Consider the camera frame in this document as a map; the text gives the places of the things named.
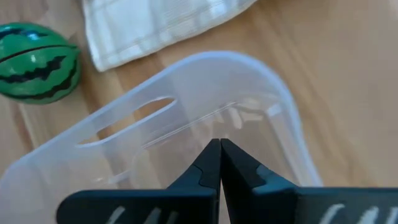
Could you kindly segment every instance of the black tool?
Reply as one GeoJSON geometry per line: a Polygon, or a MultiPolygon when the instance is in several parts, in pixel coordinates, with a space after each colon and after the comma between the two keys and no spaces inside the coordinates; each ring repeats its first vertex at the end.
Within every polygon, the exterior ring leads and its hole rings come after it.
{"type": "Polygon", "coordinates": [[[231,223],[398,223],[398,189],[297,187],[228,139],[212,139],[167,189],[78,192],[57,222],[218,223],[221,179],[231,223]]]}

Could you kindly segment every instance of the white towel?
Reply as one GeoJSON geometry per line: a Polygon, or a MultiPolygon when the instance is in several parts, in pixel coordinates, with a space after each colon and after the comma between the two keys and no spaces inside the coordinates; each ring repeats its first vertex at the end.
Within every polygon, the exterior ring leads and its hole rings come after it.
{"type": "Polygon", "coordinates": [[[83,0],[99,71],[154,53],[222,24],[256,0],[83,0]]]}

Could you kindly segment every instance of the wooden table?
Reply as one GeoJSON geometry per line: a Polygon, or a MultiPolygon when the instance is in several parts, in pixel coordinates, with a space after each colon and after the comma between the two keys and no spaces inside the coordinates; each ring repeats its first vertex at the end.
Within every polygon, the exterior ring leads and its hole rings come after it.
{"type": "MultiPolygon", "coordinates": [[[[198,37],[99,73],[92,65],[79,0],[2,0],[0,23],[50,26],[82,49],[81,85],[45,106],[0,97],[0,174],[166,66],[206,50],[256,57],[286,82],[298,104],[325,185],[396,186],[398,3],[393,0],[258,0],[198,37]]],[[[139,110],[102,139],[144,117],[139,110]]]]}

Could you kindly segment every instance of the green ball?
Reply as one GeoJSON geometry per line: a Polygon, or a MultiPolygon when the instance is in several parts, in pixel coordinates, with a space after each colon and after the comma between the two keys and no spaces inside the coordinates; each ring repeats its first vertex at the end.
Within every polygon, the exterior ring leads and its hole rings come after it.
{"type": "Polygon", "coordinates": [[[80,80],[79,50],[36,24],[0,26],[0,93],[24,103],[46,104],[72,92],[80,80]]]}

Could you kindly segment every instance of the wooden surface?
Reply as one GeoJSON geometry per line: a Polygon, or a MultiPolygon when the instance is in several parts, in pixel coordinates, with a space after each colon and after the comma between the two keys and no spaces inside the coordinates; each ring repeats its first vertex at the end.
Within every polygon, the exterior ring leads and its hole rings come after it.
{"type": "MultiPolygon", "coordinates": [[[[81,85],[59,102],[23,105],[0,97],[0,174],[171,63],[205,50],[235,50],[262,60],[289,86],[325,185],[398,185],[394,0],[258,0],[219,27],[105,73],[92,66],[80,3],[0,2],[0,23],[50,26],[80,46],[83,61],[81,85]]],[[[154,107],[134,113],[92,140],[109,136],[154,107]]]]}

